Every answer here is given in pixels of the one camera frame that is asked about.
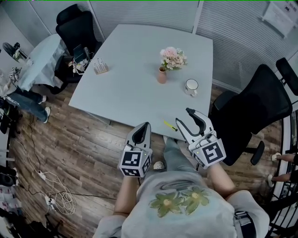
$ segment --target gray t-shirt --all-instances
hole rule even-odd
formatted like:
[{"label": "gray t-shirt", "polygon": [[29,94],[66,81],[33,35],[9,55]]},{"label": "gray t-shirt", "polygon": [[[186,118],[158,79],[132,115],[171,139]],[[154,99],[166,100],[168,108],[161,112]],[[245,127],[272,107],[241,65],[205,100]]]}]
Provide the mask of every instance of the gray t-shirt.
[{"label": "gray t-shirt", "polygon": [[94,238],[236,238],[236,211],[248,212],[257,238],[265,237],[269,217],[248,191],[236,192],[226,201],[199,174],[162,172],[144,181],[127,218],[102,218]]}]

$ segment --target black and white marker cube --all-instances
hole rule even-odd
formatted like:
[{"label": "black and white marker cube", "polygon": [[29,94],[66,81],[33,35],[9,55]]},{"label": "black and white marker cube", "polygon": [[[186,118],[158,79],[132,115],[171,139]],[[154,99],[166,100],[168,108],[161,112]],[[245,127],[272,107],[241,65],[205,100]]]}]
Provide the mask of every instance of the black and white marker cube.
[{"label": "black and white marker cube", "polygon": [[124,176],[144,177],[151,164],[147,151],[123,151],[119,168]]},{"label": "black and white marker cube", "polygon": [[207,145],[199,147],[192,153],[192,156],[203,167],[203,169],[207,169],[210,165],[218,163],[226,158],[221,139],[217,139]]}]

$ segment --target jeans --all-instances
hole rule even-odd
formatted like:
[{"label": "jeans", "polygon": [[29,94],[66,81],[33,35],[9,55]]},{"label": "jeans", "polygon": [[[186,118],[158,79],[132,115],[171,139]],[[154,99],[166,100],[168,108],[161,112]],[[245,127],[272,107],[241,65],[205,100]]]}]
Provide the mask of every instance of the jeans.
[{"label": "jeans", "polygon": [[42,96],[38,93],[32,91],[22,92],[20,88],[17,88],[12,94],[6,96],[6,101],[13,106],[29,111],[42,122],[47,120],[46,110],[38,104],[42,102]]},{"label": "jeans", "polygon": [[167,144],[163,152],[163,157],[165,159],[165,169],[151,170],[148,171],[145,179],[149,178],[153,174],[157,174],[165,171],[185,171],[193,172],[197,174],[194,166],[190,161],[182,154],[179,145],[172,139],[167,139]]}]

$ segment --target white table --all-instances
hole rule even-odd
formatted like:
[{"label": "white table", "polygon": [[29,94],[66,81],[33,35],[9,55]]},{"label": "white table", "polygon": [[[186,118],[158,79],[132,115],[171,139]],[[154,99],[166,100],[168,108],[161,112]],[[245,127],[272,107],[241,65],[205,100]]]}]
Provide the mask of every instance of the white table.
[{"label": "white table", "polygon": [[31,66],[23,66],[19,79],[19,88],[29,91],[33,84],[46,84],[61,87],[63,82],[54,76],[58,59],[65,53],[66,45],[58,34],[45,38],[29,54]]},{"label": "white table", "polygon": [[[188,57],[181,70],[167,72],[166,84],[157,82],[160,51],[180,48]],[[181,133],[173,126],[181,119],[190,130],[198,127],[187,114],[187,107],[208,115],[213,69],[212,40],[198,35],[140,25],[118,25],[94,58],[102,58],[109,71],[96,75],[92,63],[77,86],[69,105],[89,113],[137,126],[148,121],[152,132],[176,139]],[[187,79],[199,83],[198,96],[184,92]]]}]

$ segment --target white mug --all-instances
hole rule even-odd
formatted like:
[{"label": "white mug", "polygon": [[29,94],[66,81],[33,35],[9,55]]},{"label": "white mug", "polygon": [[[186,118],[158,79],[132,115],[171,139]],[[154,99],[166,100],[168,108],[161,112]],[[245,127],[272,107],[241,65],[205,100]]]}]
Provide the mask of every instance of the white mug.
[{"label": "white mug", "polygon": [[196,89],[199,87],[199,84],[194,79],[189,79],[185,83],[185,93],[193,97],[197,96]]}]

